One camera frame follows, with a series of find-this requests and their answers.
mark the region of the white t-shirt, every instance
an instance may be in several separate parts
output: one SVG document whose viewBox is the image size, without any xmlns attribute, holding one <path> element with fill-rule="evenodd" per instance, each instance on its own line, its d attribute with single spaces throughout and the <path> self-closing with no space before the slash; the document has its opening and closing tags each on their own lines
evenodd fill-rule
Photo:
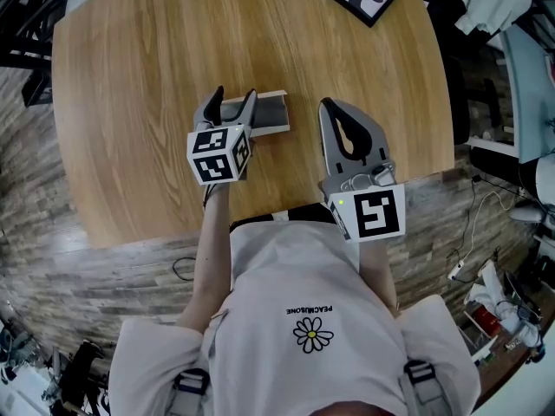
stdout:
<svg viewBox="0 0 555 416">
<path fill-rule="evenodd" d="M 478 374 L 443 301 L 396 321 L 358 276 L 356 249 L 334 225 L 243 225 L 232 234 L 232 266 L 233 292 L 204 345 L 191 329 L 124 323 L 110 374 L 113 416 L 164 414 L 173 379 L 201 345 L 215 416 L 307 416 L 354 400 L 404 416 L 399 377 L 412 340 L 418 359 L 448 364 L 454 388 L 464 386 L 455 403 L 472 409 Z"/>
</svg>

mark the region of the white cloth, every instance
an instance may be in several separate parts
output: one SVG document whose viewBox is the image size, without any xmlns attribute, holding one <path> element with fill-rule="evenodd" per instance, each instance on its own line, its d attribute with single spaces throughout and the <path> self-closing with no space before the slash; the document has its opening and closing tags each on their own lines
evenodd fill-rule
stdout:
<svg viewBox="0 0 555 416">
<path fill-rule="evenodd" d="M 542 204 L 555 206 L 555 154 L 538 160 L 536 189 Z"/>
<path fill-rule="evenodd" d="M 494 34 L 498 29 L 505 30 L 528 11 L 532 0 L 462 0 L 467 13 L 455 26 L 466 35 L 477 28 Z"/>
<path fill-rule="evenodd" d="M 468 299 L 484 305 L 487 311 L 499 319 L 504 329 L 511 335 L 517 335 L 527 347 L 536 347 L 539 342 L 538 328 L 519 318 L 518 307 L 503 293 L 503 286 L 491 260 L 482 269 L 482 278 L 486 286 L 475 283 L 468 292 Z"/>
<path fill-rule="evenodd" d="M 454 384 L 452 402 L 470 413 L 480 381 L 444 302 L 422 301 L 396 321 L 355 258 L 332 224 L 255 223 L 232 233 L 233 292 L 202 347 L 216 416 L 307 416 L 350 400 L 404 416 L 407 352 L 437 361 Z M 170 380 L 200 345 L 191 330 L 126 322 L 110 373 L 113 416 L 164 414 Z"/>
</svg>

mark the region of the backpack strap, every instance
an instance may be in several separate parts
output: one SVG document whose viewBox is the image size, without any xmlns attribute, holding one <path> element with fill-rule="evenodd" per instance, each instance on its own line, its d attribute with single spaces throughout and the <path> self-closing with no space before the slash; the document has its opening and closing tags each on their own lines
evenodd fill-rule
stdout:
<svg viewBox="0 0 555 416">
<path fill-rule="evenodd" d="M 449 400 L 435 376 L 434 366 L 409 361 L 399 382 L 407 403 L 408 416 L 453 416 Z"/>
<path fill-rule="evenodd" d="M 199 416 L 200 402 L 210 384 L 210 375 L 202 368 L 192 368 L 181 373 L 173 383 L 174 399 L 170 416 Z"/>
</svg>

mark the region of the white cube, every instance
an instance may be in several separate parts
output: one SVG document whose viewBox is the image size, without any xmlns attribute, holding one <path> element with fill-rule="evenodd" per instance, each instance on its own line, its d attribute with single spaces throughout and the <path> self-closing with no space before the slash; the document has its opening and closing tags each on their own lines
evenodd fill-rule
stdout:
<svg viewBox="0 0 555 416">
<path fill-rule="evenodd" d="M 405 234 L 405 186 L 371 186 L 326 199 L 345 240 L 367 242 Z"/>
<path fill-rule="evenodd" d="M 200 185 L 233 182 L 241 177 L 251 157 L 245 125 L 215 127 L 187 135 L 187 160 Z"/>
</svg>

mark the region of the red object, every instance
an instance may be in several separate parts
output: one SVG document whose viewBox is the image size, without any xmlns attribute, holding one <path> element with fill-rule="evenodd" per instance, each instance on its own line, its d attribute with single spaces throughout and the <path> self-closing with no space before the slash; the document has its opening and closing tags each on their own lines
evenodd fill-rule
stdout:
<svg viewBox="0 0 555 416">
<path fill-rule="evenodd" d="M 500 322 L 497 320 L 497 317 L 487 311 L 486 307 L 483 305 L 480 305 L 480 307 L 473 312 L 473 318 L 490 337 L 494 337 L 501 330 Z"/>
</svg>

